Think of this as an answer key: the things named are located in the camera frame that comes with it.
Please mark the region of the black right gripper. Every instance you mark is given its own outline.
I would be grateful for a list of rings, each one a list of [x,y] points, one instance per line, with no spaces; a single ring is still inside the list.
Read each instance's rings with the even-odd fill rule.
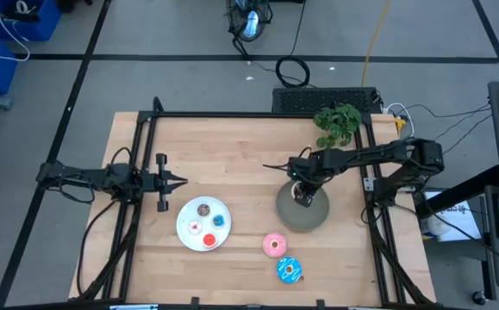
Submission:
[[[306,208],[310,207],[314,200],[316,189],[322,187],[325,177],[315,171],[311,160],[299,157],[289,158],[289,177],[292,181],[299,182],[296,185],[296,200],[303,201]]]

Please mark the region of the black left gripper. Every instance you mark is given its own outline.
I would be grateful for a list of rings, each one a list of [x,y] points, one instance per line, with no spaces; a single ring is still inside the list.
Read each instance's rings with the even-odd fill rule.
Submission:
[[[157,211],[166,212],[168,210],[168,201],[166,200],[167,193],[187,184],[188,179],[178,177],[165,168],[167,156],[164,153],[156,154],[156,162],[158,166],[157,173],[143,171],[141,174],[142,191],[144,193],[158,193]],[[168,179],[182,182],[168,184]]]

